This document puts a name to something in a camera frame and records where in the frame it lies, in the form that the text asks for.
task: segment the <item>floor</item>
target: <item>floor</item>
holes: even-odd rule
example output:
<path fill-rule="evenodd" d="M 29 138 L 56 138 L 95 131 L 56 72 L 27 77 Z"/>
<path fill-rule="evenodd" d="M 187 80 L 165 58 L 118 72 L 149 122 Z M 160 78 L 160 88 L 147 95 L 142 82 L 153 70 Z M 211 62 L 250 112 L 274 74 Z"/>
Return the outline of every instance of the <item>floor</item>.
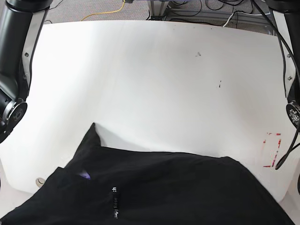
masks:
<path fill-rule="evenodd" d="M 3 4 L 5 0 L 0 0 L 0 12 L 2 12 Z M 47 21 L 45 23 L 63 23 L 63 22 L 73 22 L 80 21 L 86 15 L 90 15 L 96 12 L 106 12 L 114 11 L 121 7 L 122 0 L 53 0 L 51 9 L 48 12 Z M 187 4 L 178 6 L 177 8 L 189 9 L 194 11 L 209 10 L 206 3 L 210 8 L 219 8 L 222 6 L 217 0 L 190 0 Z M 261 8 L 268 12 L 268 8 L 264 2 L 261 0 L 256 0 L 256 2 L 261 6 Z M 146 20 L 148 12 L 148 3 L 146 0 L 134 0 L 132 4 L 125 4 L 124 8 L 117 13 L 95 15 L 87 18 L 86 20 Z M 240 5 L 235 6 L 234 10 L 242 10 L 245 12 L 251 12 L 252 7 L 250 0 L 244 0 Z M 220 10 L 224 12 L 232 12 L 233 7 L 229 5 L 224 5 Z M 213 24 L 221 24 L 224 22 L 211 21 Z M 229 23 L 228 27 L 236 27 L 235 23 Z M 256 26 L 251 24 L 238 24 L 238 29 L 250 30 L 260 33 L 268 33 L 263 26 Z"/>

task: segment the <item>black garment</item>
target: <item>black garment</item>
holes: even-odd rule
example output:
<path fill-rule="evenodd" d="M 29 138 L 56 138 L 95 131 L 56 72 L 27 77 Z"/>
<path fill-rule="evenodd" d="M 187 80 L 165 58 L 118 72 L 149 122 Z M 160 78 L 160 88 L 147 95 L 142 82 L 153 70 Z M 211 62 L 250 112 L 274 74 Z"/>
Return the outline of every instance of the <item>black garment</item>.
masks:
<path fill-rule="evenodd" d="M 87 172 L 87 178 L 80 176 Z M 292 225 L 229 157 L 101 147 L 93 124 L 74 158 L 2 225 Z"/>

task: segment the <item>wire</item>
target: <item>wire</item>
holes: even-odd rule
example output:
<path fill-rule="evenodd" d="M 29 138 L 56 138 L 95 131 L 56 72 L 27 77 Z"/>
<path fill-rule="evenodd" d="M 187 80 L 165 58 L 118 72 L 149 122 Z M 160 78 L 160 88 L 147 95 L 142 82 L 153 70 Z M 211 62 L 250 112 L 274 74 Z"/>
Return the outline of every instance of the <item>wire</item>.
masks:
<path fill-rule="evenodd" d="M 58 3 L 58 4 L 57 4 L 55 7 L 53 7 L 53 8 L 50 8 L 49 10 L 56 8 L 57 6 L 60 5 L 60 3 Z"/>
<path fill-rule="evenodd" d="M 229 0 L 218 0 L 224 4 L 227 4 L 227 5 L 230 5 L 230 6 L 238 6 L 240 5 L 241 3 L 243 3 L 245 0 L 241 0 L 240 2 L 236 3 L 236 4 L 231 4 L 229 2 L 236 2 L 236 1 L 239 1 L 239 0 L 232 0 L 232 1 L 229 1 Z"/>
<path fill-rule="evenodd" d="M 208 6 L 208 0 L 205 0 L 205 5 L 206 5 L 206 7 L 207 7 L 208 9 L 210 9 L 210 10 L 218 11 L 218 10 L 220 10 L 220 9 L 222 9 L 222 8 L 224 7 L 225 3 L 223 2 L 223 5 L 221 5 L 219 8 L 210 8 L 210 7 Z"/>
<path fill-rule="evenodd" d="M 250 13 L 244 13 L 244 12 L 241 12 L 242 14 L 246 14 L 246 15 L 257 15 L 257 16 L 262 16 L 262 14 L 250 14 Z"/>
<path fill-rule="evenodd" d="M 228 18 L 227 22 L 226 22 L 222 27 L 227 26 L 227 24 L 231 21 L 231 19 L 233 18 L 234 14 L 235 14 L 236 12 L 237 12 L 237 11 L 235 11 L 234 13 L 231 14 L 231 16 Z"/>
<path fill-rule="evenodd" d="M 236 19 L 236 25 L 235 25 L 235 28 L 237 29 L 238 28 L 238 24 L 239 24 L 239 13 L 236 14 L 237 16 L 237 19 Z"/>
<path fill-rule="evenodd" d="M 149 20 L 149 18 L 150 18 L 150 10 L 148 10 L 148 12 L 149 12 L 149 16 L 148 16 L 148 18 L 146 20 Z"/>
<path fill-rule="evenodd" d="M 92 15 L 101 15 L 101 14 L 108 14 L 108 13 L 117 13 L 119 11 L 121 11 L 124 8 L 125 5 L 125 0 L 123 0 L 123 5 L 120 9 L 116 10 L 116 11 L 111 11 L 111 12 L 102 12 L 102 13 L 93 13 L 91 15 L 87 15 L 86 17 L 84 17 L 81 21 L 85 20 L 86 18 L 92 16 Z"/>
<path fill-rule="evenodd" d="M 299 74 L 299 68 L 298 68 L 298 65 L 296 63 L 296 60 L 295 60 L 295 57 L 294 57 L 294 54 L 293 52 L 291 51 L 289 45 L 287 44 L 287 42 L 285 41 L 284 37 L 281 35 L 281 33 L 279 32 L 279 30 L 277 29 L 277 27 L 272 23 L 272 21 L 266 16 L 266 14 L 263 12 L 263 10 L 258 6 L 258 4 L 255 2 L 255 0 L 251 0 L 252 3 L 255 5 L 255 7 L 258 9 L 258 11 L 262 14 L 262 16 L 265 18 L 266 21 L 268 21 L 268 23 L 270 24 L 270 26 L 273 28 L 273 30 L 277 33 L 277 36 L 279 37 L 279 39 L 281 40 L 281 42 L 284 44 L 284 46 L 286 47 L 287 51 L 289 52 L 290 56 L 291 56 L 291 59 L 295 65 L 295 68 L 296 68 L 296 75 L 297 75 L 297 78 L 298 78 L 298 81 L 300 82 L 300 74 Z M 287 153 L 278 161 L 278 163 L 276 164 L 275 166 L 275 170 L 278 170 L 282 165 L 283 163 L 286 161 L 287 157 L 289 156 L 289 154 L 294 150 L 296 149 L 299 145 L 297 144 L 295 147 L 294 147 L 294 144 L 297 140 L 297 137 L 298 137 L 298 133 L 300 131 L 300 121 L 298 122 L 298 125 L 297 125 L 297 130 L 296 130 L 296 133 L 294 135 L 294 138 L 292 140 L 292 143 L 287 151 Z"/>
<path fill-rule="evenodd" d="M 171 13 L 173 13 L 173 14 L 176 14 L 176 15 L 180 15 L 180 16 L 195 16 L 195 15 L 198 15 L 200 12 L 201 12 L 201 10 L 202 10 L 202 2 L 201 2 L 201 0 L 199 0 L 200 1 L 200 4 L 201 4 L 201 7 L 200 7 L 200 10 L 196 13 L 196 14 L 194 14 L 194 15 L 180 15 L 180 14 L 177 14 L 177 13 L 175 13 L 175 12 L 171 12 Z"/>
<path fill-rule="evenodd" d="M 250 13 L 245 13 L 244 11 L 235 11 L 234 13 L 231 14 L 231 16 L 228 18 L 227 22 L 223 25 L 223 27 L 227 26 L 228 23 L 231 21 L 231 19 L 233 18 L 234 14 L 237 14 L 238 19 L 237 19 L 237 23 L 239 21 L 239 14 L 238 13 L 242 13 L 242 14 L 246 14 L 246 15 L 254 15 L 254 16 L 262 16 L 262 14 L 250 14 Z"/>
<path fill-rule="evenodd" d="M 183 3 L 177 3 L 177 2 L 175 2 L 175 1 L 171 1 L 171 3 L 173 3 L 173 4 L 176 5 L 176 6 L 182 6 L 182 5 L 187 4 L 187 1 L 184 1 Z"/>

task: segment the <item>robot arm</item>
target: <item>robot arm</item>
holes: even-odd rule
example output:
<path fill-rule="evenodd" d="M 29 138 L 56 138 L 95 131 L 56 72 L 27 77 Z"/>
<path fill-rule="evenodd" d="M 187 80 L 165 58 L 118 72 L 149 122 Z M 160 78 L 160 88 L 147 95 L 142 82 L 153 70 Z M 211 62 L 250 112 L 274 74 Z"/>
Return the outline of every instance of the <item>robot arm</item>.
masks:
<path fill-rule="evenodd" d="M 0 21 L 0 143 L 24 116 L 38 36 L 53 0 L 6 0 Z"/>
<path fill-rule="evenodd" d="M 273 14 L 274 22 L 294 54 L 300 68 L 300 1 L 298 0 L 266 0 Z M 300 88 L 296 76 L 295 65 L 286 47 L 279 40 L 284 60 L 284 87 L 288 101 L 286 106 L 289 119 L 295 127 L 300 117 Z"/>
<path fill-rule="evenodd" d="M 6 0 L 0 21 L 0 143 L 24 116 L 32 78 L 32 59 L 38 36 L 53 0 Z M 293 50 L 300 68 L 300 1 L 266 0 L 278 30 Z M 300 88 L 295 66 L 283 52 L 287 112 L 297 126 L 300 118 Z"/>

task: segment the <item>white tabletop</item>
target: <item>white tabletop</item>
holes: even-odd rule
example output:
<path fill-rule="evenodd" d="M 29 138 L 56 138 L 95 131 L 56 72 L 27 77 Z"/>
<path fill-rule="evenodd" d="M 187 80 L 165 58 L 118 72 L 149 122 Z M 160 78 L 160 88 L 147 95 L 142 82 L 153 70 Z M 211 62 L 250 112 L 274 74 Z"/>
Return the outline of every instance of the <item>white tabletop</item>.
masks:
<path fill-rule="evenodd" d="M 208 25 L 45 25 L 28 110 L 0 145 L 8 182 L 37 191 L 36 178 L 64 166 L 96 122 L 109 147 L 230 156 L 280 201 L 299 160 L 295 151 L 280 170 L 263 167 L 295 131 L 281 57 L 276 37 Z"/>

